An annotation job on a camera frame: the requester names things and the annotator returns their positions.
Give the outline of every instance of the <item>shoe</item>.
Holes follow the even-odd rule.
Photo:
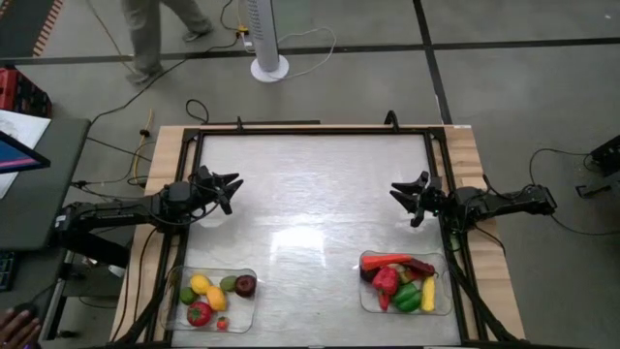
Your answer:
[[[159,77],[159,75],[162,74],[163,71],[164,71],[164,67],[159,65],[157,68],[153,69],[149,73],[143,73],[143,72],[136,71],[126,76],[125,78],[133,86],[140,86],[140,85],[144,85],[146,83],[153,81],[153,79]]]
[[[189,31],[183,35],[183,41],[186,43],[191,43],[205,35],[211,34],[212,32],[213,24],[211,23],[211,21],[209,21],[206,30],[202,32]]]

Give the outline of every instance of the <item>yellow lemon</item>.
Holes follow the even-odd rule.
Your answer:
[[[206,276],[196,274],[190,278],[190,286],[197,295],[206,295],[206,289],[211,286],[211,283]]]

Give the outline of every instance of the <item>computer screen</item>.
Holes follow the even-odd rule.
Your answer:
[[[49,167],[49,160],[0,131],[0,174]]]

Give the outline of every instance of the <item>red chili pepper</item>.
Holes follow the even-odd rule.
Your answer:
[[[390,301],[391,301],[391,296],[386,295],[386,293],[383,291],[379,291],[379,307],[383,311],[388,311]]]
[[[424,275],[424,277],[432,276],[435,274],[435,267],[426,264],[423,261],[419,261],[415,258],[409,262],[401,263],[401,265],[410,268],[413,271],[421,273],[422,275]]]

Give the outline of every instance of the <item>red toolbox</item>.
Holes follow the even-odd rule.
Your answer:
[[[51,117],[49,96],[17,69],[0,69],[0,110]]]

